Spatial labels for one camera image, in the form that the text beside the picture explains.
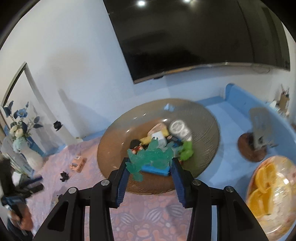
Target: vase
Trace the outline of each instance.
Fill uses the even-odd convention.
[[[29,166],[32,167],[32,169],[34,169],[36,172],[43,167],[44,161],[42,156],[30,149],[28,146],[22,148],[20,153],[25,156]]]

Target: artificial flower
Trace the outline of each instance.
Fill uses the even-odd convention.
[[[14,152],[22,150],[26,145],[28,144],[24,137],[17,138],[12,144]]]
[[[18,115],[19,117],[26,118],[27,115],[28,115],[28,113],[27,113],[26,109],[23,108],[23,109],[20,109],[20,110],[17,111],[17,115]]]
[[[9,133],[10,133],[12,136],[14,136],[16,130],[17,130],[17,126],[15,125],[15,126],[13,126],[13,127],[10,129]]]
[[[24,131],[22,130],[22,128],[17,129],[15,132],[15,137],[19,138],[19,137],[23,136],[23,134],[24,134]]]

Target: glass plate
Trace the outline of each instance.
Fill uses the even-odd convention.
[[[271,215],[258,218],[270,241],[278,240],[291,228],[296,219],[296,167],[287,157],[272,156],[254,171],[247,190],[247,199],[257,188],[254,182],[258,169],[273,162],[276,166],[276,183],[273,187],[274,208]]]

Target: orange slice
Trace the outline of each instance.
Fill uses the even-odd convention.
[[[274,163],[270,163],[265,167],[265,172],[267,180],[270,186],[274,185],[276,182],[276,167]]]
[[[259,189],[256,189],[250,197],[247,200],[247,205],[255,218],[261,218],[265,215],[263,202],[261,199],[262,193],[259,191]]]
[[[257,185],[258,189],[262,193],[266,193],[266,189],[268,186],[268,180],[266,176],[265,167],[259,168],[255,176],[255,184]]]
[[[266,193],[261,195],[265,214],[272,214],[274,208],[272,187],[267,188]]]

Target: orange box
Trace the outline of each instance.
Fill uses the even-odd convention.
[[[81,172],[86,162],[86,158],[82,156],[76,156],[70,164],[70,169],[76,172]]]

